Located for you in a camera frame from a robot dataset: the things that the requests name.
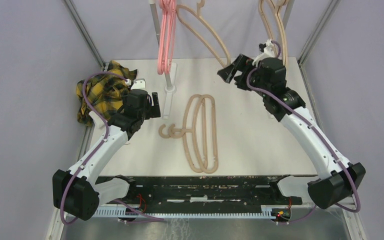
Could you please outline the pink hanger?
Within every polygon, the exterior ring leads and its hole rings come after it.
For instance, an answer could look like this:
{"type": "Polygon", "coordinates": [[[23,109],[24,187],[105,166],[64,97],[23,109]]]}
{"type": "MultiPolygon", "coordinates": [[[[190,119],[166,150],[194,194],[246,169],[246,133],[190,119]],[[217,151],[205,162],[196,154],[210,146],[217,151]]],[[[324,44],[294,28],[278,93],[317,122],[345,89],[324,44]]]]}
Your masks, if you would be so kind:
{"type": "Polygon", "coordinates": [[[157,63],[157,73],[159,75],[165,74],[164,60],[163,60],[163,51],[164,51],[164,47],[165,47],[165,41],[163,40],[163,38],[164,38],[164,19],[163,19],[164,7],[163,7],[162,1],[163,0],[159,1],[159,6],[162,9],[162,20],[161,20],[161,27],[160,27],[160,46],[159,46],[159,50],[158,50],[158,63],[157,63]]]}
{"type": "Polygon", "coordinates": [[[157,63],[157,73],[159,75],[169,74],[171,70],[176,30],[176,5],[176,0],[159,1],[162,10],[157,63]]]}
{"type": "Polygon", "coordinates": [[[166,74],[171,70],[174,53],[175,30],[176,30],[176,0],[163,0],[163,26],[164,26],[164,50],[163,69],[166,74]]]}

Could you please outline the beige hanger hung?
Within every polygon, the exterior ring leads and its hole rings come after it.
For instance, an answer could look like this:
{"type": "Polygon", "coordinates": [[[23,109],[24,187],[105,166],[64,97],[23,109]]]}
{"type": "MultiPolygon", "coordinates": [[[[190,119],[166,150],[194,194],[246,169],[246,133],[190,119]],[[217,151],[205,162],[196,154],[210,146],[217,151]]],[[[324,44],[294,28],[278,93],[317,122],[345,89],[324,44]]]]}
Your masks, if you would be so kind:
{"type": "Polygon", "coordinates": [[[281,40],[282,61],[283,61],[283,65],[287,68],[289,63],[288,62],[288,44],[287,44],[285,26],[283,24],[283,20],[281,16],[281,11],[283,6],[286,6],[289,3],[289,0],[268,0],[267,3],[273,13],[274,20],[278,28],[278,32],[281,40]]]}
{"type": "Polygon", "coordinates": [[[263,25],[264,25],[264,28],[265,28],[265,31],[267,33],[267,37],[274,41],[275,40],[275,35],[274,35],[274,29],[272,28],[271,26],[271,23],[269,21],[269,17],[265,14],[265,10],[264,10],[264,0],[259,0],[258,1],[258,12],[259,12],[259,15],[260,15],[260,18],[263,22],[263,25]]]}

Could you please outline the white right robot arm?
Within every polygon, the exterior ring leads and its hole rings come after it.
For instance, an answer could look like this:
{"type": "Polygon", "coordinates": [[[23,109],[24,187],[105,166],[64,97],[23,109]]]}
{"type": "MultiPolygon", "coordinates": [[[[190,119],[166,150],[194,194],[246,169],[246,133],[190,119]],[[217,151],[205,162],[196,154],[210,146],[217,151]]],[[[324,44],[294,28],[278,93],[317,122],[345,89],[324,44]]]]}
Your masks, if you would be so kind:
{"type": "Polygon", "coordinates": [[[326,137],[300,95],[287,86],[287,68],[276,57],[254,61],[240,54],[230,65],[217,71],[226,83],[253,91],[262,97],[265,109],[298,141],[311,160],[318,179],[307,184],[310,199],[321,209],[336,205],[358,213],[358,187],[366,169],[351,163],[326,137]]]}

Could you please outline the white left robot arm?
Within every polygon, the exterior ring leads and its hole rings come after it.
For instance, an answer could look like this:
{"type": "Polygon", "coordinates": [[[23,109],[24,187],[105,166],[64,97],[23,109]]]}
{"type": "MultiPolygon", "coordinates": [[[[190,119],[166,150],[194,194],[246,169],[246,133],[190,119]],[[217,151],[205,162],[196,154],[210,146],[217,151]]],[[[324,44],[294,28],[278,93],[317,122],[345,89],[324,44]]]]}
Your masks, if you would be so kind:
{"type": "Polygon", "coordinates": [[[161,117],[157,92],[133,89],[122,97],[121,108],[104,123],[105,132],[92,149],[68,170],[57,170],[52,177],[53,205],[60,216],[68,213],[83,221],[89,220],[101,205],[121,199],[130,204],[138,191],[134,180],[115,176],[98,183],[100,173],[144,121],[161,117]]]}

